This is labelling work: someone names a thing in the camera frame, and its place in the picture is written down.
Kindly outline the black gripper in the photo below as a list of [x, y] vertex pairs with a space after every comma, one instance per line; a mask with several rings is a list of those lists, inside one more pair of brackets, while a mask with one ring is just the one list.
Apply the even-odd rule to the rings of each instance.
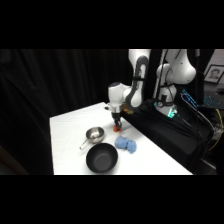
[[111, 115], [115, 122], [115, 124], [113, 125], [113, 131], [120, 132], [122, 130], [121, 113], [112, 113], [111, 112]]

